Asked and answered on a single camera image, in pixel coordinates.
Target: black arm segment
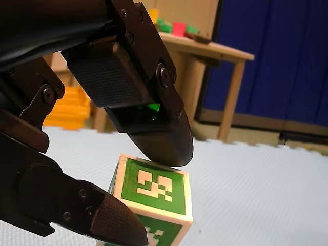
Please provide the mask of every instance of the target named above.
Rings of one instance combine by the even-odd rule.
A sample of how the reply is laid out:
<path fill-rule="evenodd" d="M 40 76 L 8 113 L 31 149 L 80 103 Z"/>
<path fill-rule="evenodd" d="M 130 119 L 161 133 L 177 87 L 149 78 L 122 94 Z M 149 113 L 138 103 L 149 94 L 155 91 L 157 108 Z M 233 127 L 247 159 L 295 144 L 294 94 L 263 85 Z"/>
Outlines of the black arm segment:
<path fill-rule="evenodd" d="M 107 20 L 105 0 L 0 1 L 0 69 L 83 43 Z"/>

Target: green square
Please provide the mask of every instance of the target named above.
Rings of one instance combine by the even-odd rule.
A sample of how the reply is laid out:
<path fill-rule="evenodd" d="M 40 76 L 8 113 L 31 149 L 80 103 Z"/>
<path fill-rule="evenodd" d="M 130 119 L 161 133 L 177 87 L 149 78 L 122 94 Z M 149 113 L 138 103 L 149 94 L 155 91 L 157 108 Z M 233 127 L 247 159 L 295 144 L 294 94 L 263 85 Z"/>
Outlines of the green square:
<path fill-rule="evenodd" d="M 147 230 L 148 245 L 170 246 L 180 232 L 182 225 L 137 214 Z"/>
<path fill-rule="evenodd" d="M 138 183 L 138 176 L 140 173 L 146 173 L 149 175 L 150 180 L 146 180 L 145 184 Z M 163 186 L 163 183 L 160 187 L 159 179 L 161 181 L 163 179 L 169 181 L 171 191 L 170 189 L 168 189 L 168 191 L 165 190 L 168 187 Z M 145 193 L 142 194 L 140 193 L 140 190 L 146 193 L 152 193 L 152 195 L 157 194 L 157 196 L 146 195 Z M 138 160 L 127 158 L 121 195 L 122 199 L 185 215 L 186 203 L 184 191 L 184 176 L 181 173 L 172 172 Z"/>

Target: screw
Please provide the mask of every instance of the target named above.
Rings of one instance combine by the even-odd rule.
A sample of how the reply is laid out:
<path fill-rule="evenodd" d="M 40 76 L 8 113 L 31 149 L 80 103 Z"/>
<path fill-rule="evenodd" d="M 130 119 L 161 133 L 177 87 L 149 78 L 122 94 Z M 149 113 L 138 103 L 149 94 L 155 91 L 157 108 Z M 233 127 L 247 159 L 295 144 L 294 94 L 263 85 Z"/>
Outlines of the screw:
<path fill-rule="evenodd" d="M 89 206 L 86 208 L 86 212 L 88 216 L 92 216 L 93 215 L 93 207 Z"/>
<path fill-rule="evenodd" d="M 169 86 L 169 84 L 168 84 L 168 78 L 169 78 L 169 76 L 168 76 L 167 69 L 166 68 L 162 68 L 160 70 L 160 81 L 161 81 L 162 85 L 165 88 L 167 88 Z"/>
<path fill-rule="evenodd" d="M 134 43 L 134 36 L 131 32 L 127 33 L 127 39 L 128 39 L 129 44 L 132 45 Z"/>
<path fill-rule="evenodd" d="M 69 213 L 69 212 L 65 212 L 65 213 L 63 214 L 63 220 L 64 220 L 65 222 L 69 222 L 69 221 L 71 220 L 71 218 L 72 218 L 71 213 Z"/>
<path fill-rule="evenodd" d="M 84 190 L 84 189 L 82 189 L 82 190 L 80 190 L 80 191 L 78 192 L 78 195 L 80 196 L 80 198 L 81 198 L 82 200 L 85 200 L 85 199 L 87 198 L 87 191 Z"/>
<path fill-rule="evenodd" d="M 45 103 L 50 104 L 54 100 L 54 93 L 50 88 L 46 88 L 43 90 L 43 99 Z"/>
<path fill-rule="evenodd" d="M 125 9 L 122 9 L 121 12 L 124 19 L 128 18 L 128 13 Z"/>
<path fill-rule="evenodd" d="M 139 20 L 140 20 L 140 22 L 143 22 L 144 20 L 144 15 L 142 14 L 142 12 L 140 11 L 139 12 Z"/>

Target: orange object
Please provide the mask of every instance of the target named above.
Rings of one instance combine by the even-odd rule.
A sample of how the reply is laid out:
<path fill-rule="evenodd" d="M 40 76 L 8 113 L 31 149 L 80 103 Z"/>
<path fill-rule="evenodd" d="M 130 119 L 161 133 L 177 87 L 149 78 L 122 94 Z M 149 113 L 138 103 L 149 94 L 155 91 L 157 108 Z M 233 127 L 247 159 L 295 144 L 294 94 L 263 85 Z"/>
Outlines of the orange object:
<path fill-rule="evenodd" d="M 62 99 L 57 100 L 53 110 L 46 117 L 44 126 L 78 130 L 90 116 L 90 98 L 79 87 L 65 87 Z"/>
<path fill-rule="evenodd" d="M 152 22 L 154 24 L 157 24 L 157 20 L 159 18 L 159 9 L 150 9 L 148 11 L 150 19 L 152 19 Z"/>

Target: cube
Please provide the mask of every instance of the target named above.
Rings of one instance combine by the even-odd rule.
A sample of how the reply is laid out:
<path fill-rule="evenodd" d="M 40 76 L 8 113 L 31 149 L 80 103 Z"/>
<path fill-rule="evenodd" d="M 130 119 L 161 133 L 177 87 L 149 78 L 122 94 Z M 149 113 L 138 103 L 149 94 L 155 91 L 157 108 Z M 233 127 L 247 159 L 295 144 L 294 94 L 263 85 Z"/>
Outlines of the cube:
<path fill-rule="evenodd" d="M 121 154 L 109 193 L 139 217 L 148 246 L 179 245 L 193 223 L 189 175 L 183 171 Z"/>

